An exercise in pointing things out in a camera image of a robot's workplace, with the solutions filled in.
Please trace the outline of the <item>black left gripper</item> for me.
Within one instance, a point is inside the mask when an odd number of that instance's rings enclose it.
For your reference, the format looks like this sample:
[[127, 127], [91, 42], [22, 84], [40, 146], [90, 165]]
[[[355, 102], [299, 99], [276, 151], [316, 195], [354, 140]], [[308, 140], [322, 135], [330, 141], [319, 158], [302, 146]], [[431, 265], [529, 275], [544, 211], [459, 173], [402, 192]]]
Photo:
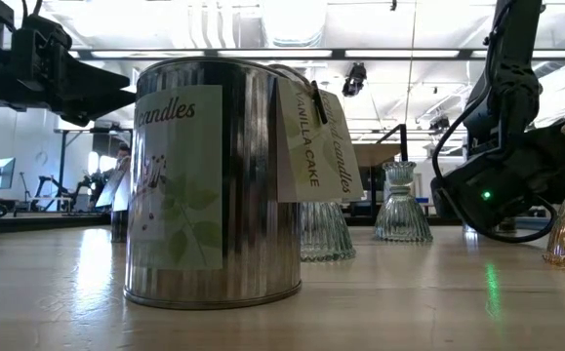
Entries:
[[74, 59], [70, 47], [60, 24], [36, 14], [22, 21], [12, 38], [14, 105], [64, 105], [62, 120], [85, 127], [135, 102], [129, 78]]

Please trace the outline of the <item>white paper hang tag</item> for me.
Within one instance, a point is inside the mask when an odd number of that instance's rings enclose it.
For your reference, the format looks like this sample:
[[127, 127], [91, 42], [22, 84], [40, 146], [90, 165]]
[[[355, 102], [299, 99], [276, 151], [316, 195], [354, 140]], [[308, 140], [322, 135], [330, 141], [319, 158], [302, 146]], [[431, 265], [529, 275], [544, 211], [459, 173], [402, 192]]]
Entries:
[[96, 208], [110, 206], [113, 212], [127, 211], [131, 193], [131, 157], [121, 159], [104, 186]]

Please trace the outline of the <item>clear ribbed glass candle holder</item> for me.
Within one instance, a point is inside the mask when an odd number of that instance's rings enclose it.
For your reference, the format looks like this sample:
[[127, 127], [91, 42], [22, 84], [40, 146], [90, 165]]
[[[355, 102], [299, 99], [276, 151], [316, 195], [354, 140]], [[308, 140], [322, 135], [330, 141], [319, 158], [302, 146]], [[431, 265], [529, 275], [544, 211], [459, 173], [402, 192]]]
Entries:
[[302, 262], [339, 261], [356, 255], [338, 203], [301, 203], [301, 230]]
[[412, 195], [416, 164], [385, 163], [383, 204], [374, 226], [374, 238], [385, 242], [428, 243], [433, 240], [421, 205]]

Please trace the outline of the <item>cream scented candles paper tag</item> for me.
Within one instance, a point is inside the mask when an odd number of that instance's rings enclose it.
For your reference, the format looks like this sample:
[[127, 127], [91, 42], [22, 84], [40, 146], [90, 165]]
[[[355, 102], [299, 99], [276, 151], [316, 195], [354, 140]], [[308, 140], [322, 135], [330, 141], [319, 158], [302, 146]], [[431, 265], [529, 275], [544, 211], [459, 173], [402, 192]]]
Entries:
[[364, 189], [355, 151], [339, 98], [330, 92], [319, 91], [327, 123], [323, 124], [325, 141], [323, 156], [334, 175], [335, 199], [360, 200]]

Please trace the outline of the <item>cream vanilla cake paper tag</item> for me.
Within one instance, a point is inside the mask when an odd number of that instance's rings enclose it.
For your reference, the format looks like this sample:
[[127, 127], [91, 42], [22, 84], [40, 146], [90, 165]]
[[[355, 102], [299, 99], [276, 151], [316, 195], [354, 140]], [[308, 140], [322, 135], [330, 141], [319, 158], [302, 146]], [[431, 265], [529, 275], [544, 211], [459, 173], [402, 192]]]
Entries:
[[331, 138], [315, 103], [300, 84], [277, 80], [277, 200], [282, 203], [339, 201]]

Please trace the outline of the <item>black clothespin clip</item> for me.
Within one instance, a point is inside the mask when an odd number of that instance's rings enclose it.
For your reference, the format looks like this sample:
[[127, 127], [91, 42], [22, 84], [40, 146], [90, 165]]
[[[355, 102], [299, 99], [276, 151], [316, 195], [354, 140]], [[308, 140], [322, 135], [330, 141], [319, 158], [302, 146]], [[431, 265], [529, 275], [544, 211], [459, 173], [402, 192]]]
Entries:
[[320, 94], [318, 84], [314, 80], [312, 80], [310, 82], [310, 88], [311, 88], [312, 100], [314, 102], [321, 124], [326, 125], [328, 123], [328, 117], [323, 104], [323, 100]]

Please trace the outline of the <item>black background stand frame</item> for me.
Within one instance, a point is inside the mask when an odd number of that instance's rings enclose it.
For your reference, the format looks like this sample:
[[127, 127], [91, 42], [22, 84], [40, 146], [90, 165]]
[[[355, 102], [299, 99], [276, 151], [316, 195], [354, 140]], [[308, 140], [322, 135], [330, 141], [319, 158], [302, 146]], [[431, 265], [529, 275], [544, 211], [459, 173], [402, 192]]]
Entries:
[[56, 192], [60, 211], [81, 213], [96, 209], [96, 202], [122, 157], [120, 147], [130, 144], [132, 131], [117, 126], [55, 130], [61, 137]]

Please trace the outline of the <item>wooden shelf with black frame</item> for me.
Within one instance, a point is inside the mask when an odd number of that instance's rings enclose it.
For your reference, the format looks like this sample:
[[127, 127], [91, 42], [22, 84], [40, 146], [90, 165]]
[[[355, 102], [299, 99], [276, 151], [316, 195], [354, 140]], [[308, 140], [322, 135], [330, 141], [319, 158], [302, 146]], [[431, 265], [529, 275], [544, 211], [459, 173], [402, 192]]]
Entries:
[[[399, 134], [398, 146], [394, 146], [393, 144], [384, 144], [389, 137], [392, 137], [395, 134]], [[405, 124], [399, 124], [373, 144], [354, 145], [358, 166], [369, 169], [370, 216], [372, 221], [377, 219], [379, 213], [377, 202], [378, 166], [394, 158], [397, 154], [400, 155], [401, 161], [408, 161], [409, 156], [407, 142], [407, 126]]]

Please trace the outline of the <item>black table border rail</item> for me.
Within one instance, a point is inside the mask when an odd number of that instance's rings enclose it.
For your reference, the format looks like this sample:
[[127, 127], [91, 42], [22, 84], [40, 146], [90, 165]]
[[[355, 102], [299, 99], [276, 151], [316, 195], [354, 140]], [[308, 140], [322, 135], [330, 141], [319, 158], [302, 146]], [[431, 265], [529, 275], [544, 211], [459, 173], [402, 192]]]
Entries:
[[[368, 216], [345, 217], [348, 226], [373, 226]], [[430, 226], [457, 226], [462, 223], [458, 219], [442, 219], [438, 216], [428, 218]], [[517, 228], [541, 229], [549, 222], [549, 218], [520, 216], [515, 220]], [[110, 215], [31, 215], [0, 217], [0, 233], [41, 231], [74, 227], [99, 227], [110, 224]]]

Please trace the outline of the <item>white round ceiling duct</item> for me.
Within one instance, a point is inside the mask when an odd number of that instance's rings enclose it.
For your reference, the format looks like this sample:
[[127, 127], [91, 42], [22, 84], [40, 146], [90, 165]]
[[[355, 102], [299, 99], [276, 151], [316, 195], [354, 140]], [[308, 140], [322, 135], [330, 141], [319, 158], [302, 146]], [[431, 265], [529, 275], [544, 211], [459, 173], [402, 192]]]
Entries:
[[262, 0], [262, 31], [274, 48], [320, 45], [327, 17], [327, 0]]

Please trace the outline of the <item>black overhead frame bar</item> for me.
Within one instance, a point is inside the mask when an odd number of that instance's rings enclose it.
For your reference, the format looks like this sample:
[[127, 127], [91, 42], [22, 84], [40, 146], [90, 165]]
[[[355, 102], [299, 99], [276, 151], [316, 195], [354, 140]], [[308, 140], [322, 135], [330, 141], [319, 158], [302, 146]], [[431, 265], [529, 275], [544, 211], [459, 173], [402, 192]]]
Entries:
[[[345, 56], [345, 52], [348, 50], [406, 50], [406, 49], [73, 49], [70, 53], [76, 58], [84, 61], [91, 61], [91, 60], [144, 60], [144, 61], [153, 61], [153, 60], [162, 60], [168, 58], [126, 58], [126, 59], [117, 59], [117, 58], [95, 58], [91, 55], [91, 51], [203, 51], [203, 56], [192, 56], [192, 57], [213, 57], [213, 58], [227, 58], [227, 57], [219, 57], [218, 51], [222, 50], [331, 50], [332, 55], [329, 58], [243, 58], [243, 59], [253, 59], [253, 60], [483, 60], [484, 58], [469, 58], [467, 56], [462, 56], [460, 54], [460, 50], [470, 51], [470, 50], [482, 50], [482, 49], [449, 49], [449, 50], [458, 50], [459, 54], [455, 58], [347, 58]], [[440, 50], [440, 49], [416, 49], [416, 50]]]

